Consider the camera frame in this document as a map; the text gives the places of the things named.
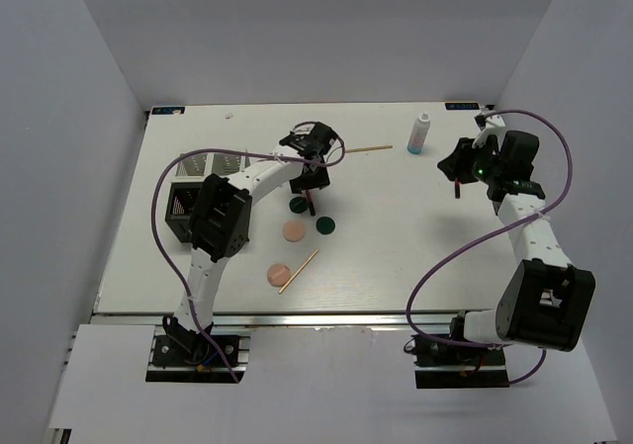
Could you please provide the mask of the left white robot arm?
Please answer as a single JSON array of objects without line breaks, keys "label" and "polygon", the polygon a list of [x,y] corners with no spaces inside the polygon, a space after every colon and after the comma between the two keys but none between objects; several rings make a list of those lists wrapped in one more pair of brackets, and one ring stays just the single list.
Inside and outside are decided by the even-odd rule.
[{"label": "left white robot arm", "polygon": [[330,184],[327,168],[342,161],[325,158],[344,141],[322,122],[303,122],[284,136],[269,153],[252,153],[256,161],[228,176],[210,174],[188,214],[191,243],[190,267],[183,274],[166,252],[157,231],[158,194],[169,171],[202,149],[180,155],[160,174],[151,200],[150,227],[155,245],[181,282],[180,306],[166,316],[162,326],[186,363],[200,365],[211,357],[226,360],[224,349],[211,335],[214,303],[228,261],[249,241],[252,208],[275,189],[287,183],[295,193],[322,189]]}]

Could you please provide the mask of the red black makeup pencil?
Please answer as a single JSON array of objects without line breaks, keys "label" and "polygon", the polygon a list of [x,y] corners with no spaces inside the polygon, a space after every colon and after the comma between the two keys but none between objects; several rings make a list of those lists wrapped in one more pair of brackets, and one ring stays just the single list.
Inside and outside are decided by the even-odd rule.
[{"label": "red black makeup pencil", "polygon": [[314,204],[314,200],[313,200],[313,196],[310,190],[306,190],[305,192],[305,196],[307,199],[307,204],[308,204],[308,209],[310,212],[311,217],[315,217],[316,216],[316,207]]}]

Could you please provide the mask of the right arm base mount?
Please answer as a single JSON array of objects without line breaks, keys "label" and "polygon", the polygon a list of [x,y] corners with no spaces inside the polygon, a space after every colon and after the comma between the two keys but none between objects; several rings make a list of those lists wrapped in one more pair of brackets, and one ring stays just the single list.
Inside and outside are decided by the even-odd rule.
[{"label": "right arm base mount", "polygon": [[413,359],[419,390],[507,389],[501,345],[473,345],[464,336],[464,311],[443,316],[413,314],[403,351]]}]

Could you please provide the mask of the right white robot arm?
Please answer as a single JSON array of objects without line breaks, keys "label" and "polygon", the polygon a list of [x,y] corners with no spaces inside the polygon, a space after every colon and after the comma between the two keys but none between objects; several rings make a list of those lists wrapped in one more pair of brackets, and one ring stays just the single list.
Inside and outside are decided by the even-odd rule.
[{"label": "right white robot arm", "polygon": [[497,306],[467,311],[455,319],[446,339],[448,355],[467,364],[483,344],[520,343],[569,352],[580,338],[595,289],[590,271],[579,269],[563,251],[543,210],[545,193],[532,180],[539,140],[509,131],[502,141],[462,137],[439,161],[446,177],[460,184],[482,182],[508,237],[516,270]]}]

